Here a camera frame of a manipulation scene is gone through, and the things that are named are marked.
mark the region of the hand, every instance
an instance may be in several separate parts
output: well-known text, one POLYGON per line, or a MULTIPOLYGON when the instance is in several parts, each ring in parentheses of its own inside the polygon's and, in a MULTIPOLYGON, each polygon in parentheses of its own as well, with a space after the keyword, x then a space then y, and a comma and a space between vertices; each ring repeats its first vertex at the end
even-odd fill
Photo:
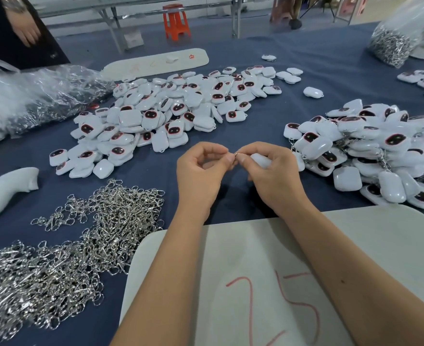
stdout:
POLYGON ((30 47, 31 45, 35 45, 41 34, 31 14, 28 11, 17 13, 5 10, 5 12, 13 31, 24 43, 24 46, 30 47))
POLYGON ((291 207, 309 202, 300 181, 297 160, 284 147, 264 142, 246 145, 237 151, 238 162, 249 172, 260 198, 279 217, 286 217, 291 207), (250 155, 259 153, 272 160, 265 170, 250 155))
POLYGON ((191 147, 177 162, 178 208, 205 222, 233 162, 234 154, 220 144, 199 142, 191 147))

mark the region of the white board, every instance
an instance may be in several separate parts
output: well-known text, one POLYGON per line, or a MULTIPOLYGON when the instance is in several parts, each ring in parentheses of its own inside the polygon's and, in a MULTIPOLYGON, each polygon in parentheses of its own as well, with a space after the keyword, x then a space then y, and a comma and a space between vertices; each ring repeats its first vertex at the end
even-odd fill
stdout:
MULTIPOLYGON (((391 205, 324 214, 424 301, 422 213, 391 205)), ((165 231, 152 233, 138 247, 120 321, 164 235, 165 231)), ((354 344, 283 221, 274 218, 204 226, 204 235, 195 345, 354 344)))
POLYGON ((145 77, 201 67, 209 63, 209 56, 202 48, 192 48, 153 56, 123 59, 105 66, 101 73, 106 79, 121 81, 128 75, 145 77), (174 63, 167 63, 167 56, 178 58, 174 63))

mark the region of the plastic bag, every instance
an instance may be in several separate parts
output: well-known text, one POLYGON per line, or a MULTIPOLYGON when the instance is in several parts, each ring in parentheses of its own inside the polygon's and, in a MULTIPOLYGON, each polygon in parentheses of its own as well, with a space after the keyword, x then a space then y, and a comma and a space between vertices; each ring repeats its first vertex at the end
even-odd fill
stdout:
POLYGON ((19 136, 51 121, 61 121, 89 104, 111 96, 114 82, 79 65, 19 72, 0 61, 0 139, 19 136))
POLYGON ((407 0, 374 30, 368 48, 383 62, 401 67, 424 40, 424 0, 407 0))

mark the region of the table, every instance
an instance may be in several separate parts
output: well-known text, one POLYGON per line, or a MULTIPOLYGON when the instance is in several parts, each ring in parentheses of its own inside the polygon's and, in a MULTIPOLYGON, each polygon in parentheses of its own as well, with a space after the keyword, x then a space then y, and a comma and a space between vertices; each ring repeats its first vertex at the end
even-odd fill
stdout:
POLYGON ((122 53, 124 50, 128 49, 127 41, 122 33, 122 28, 120 26, 120 20, 136 17, 139 15, 152 16, 155 14, 162 13, 171 13, 171 12, 180 12, 187 10, 198 10, 209 7, 222 7, 222 6, 231 6, 231 26, 232 26, 232 35, 237 36, 240 33, 240 5, 242 0, 229 0, 224 2, 217 2, 211 4, 201 4, 201 5, 191 5, 180 8, 172 8, 169 10, 155 10, 149 12, 136 12, 133 14, 127 14, 123 16, 117 15, 117 7, 121 6, 134 6, 134 5, 148 5, 156 3, 165 3, 165 2, 174 2, 178 0, 59 0, 44 2, 41 4, 35 5, 37 12, 41 18, 62 16, 71 13, 78 13, 82 11, 94 10, 99 13, 101 19, 94 19, 82 22, 72 22, 65 24, 54 24, 49 25, 49 28, 59 28, 59 27, 69 27, 69 26, 81 26, 92 23, 105 22, 108 27, 113 40, 116 44, 117 50, 119 53, 122 53), (110 8, 113 14, 112 17, 108 16, 107 9, 110 8), (113 25, 116 24, 117 30, 120 34, 118 36, 114 32, 113 25))
MULTIPOLYGON (((246 121, 235 124, 224 122, 211 133, 191 131, 187 145, 168 149, 162 154, 153 152, 150 147, 137 149, 134 159, 118 167, 112 176, 122 179, 126 186, 164 190, 166 195, 161 218, 167 228, 178 201, 176 160, 198 141, 221 143, 231 151, 257 140, 287 146, 288 141, 283 137, 284 124, 301 123, 355 98, 362 98, 365 104, 397 104, 411 115, 424 114, 422 89, 396 79, 396 75, 402 71, 424 69, 424 61, 410 58, 401 69, 379 62, 364 50, 374 27, 375 24, 363 24, 227 40, 205 46, 210 62, 195 69, 198 73, 209 73, 229 65, 239 69, 255 64, 269 65, 260 58, 263 53, 269 52, 278 58, 271 63, 277 71, 297 67, 304 70, 304 74, 301 82, 295 85, 281 82, 281 95, 252 101, 253 106, 247 112, 246 121), (325 97, 305 97, 302 91, 306 86, 322 89, 325 97)), ((75 145, 69 135, 73 128, 70 120, 45 126, 20 139, 0 143, 0 175, 18 167, 40 169, 40 189, 18 194, 0 215, 0 249, 16 239, 21 239, 27 245, 37 245, 42 240, 47 240, 51 245, 61 244, 65 240, 77 240, 85 228, 75 225, 61 227, 57 232, 44 232, 42 227, 29 224, 36 217, 50 215, 57 206, 65 203, 71 193, 88 197, 105 184, 104 180, 93 175, 86 179, 59 177, 55 175, 54 168, 48 165, 51 151, 75 145)), ((337 192, 332 178, 325 179, 306 171, 301 173, 301 180, 308 197, 321 211, 371 205, 359 192, 337 192)), ((247 181, 244 170, 236 167, 225 176, 207 224, 273 216, 273 212, 262 204, 255 188, 247 181)), ((24 328, 3 345, 107 346, 118 325, 126 277, 123 274, 103 274, 101 280, 105 285, 105 300, 99 307, 88 305, 77 317, 65 320, 56 331, 24 328)))

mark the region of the gray floor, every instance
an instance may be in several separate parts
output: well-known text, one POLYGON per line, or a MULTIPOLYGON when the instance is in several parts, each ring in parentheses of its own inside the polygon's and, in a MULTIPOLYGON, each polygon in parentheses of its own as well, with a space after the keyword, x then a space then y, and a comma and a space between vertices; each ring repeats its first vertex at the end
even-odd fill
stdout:
MULTIPOLYGON (((303 18, 303 26, 298 30, 290 30, 288 21, 280 24, 270 24, 271 10, 249 11, 243 13, 241 22, 241 38, 268 36, 278 33, 288 33, 344 27, 344 21, 333 21, 329 9, 322 12, 321 8, 313 8, 303 18)), ((149 56, 157 53, 171 52, 182 47, 209 44, 231 39, 231 19, 216 17, 200 17, 188 20, 192 37, 185 36, 178 42, 166 40, 162 23, 149 24, 140 27, 144 46, 135 47, 120 55, 108 30, 87 34, 77 34, 59 37, 57 40, 71 63, 80 64, 90 69, 101 70, 106 64, 120 59, 149 56)))

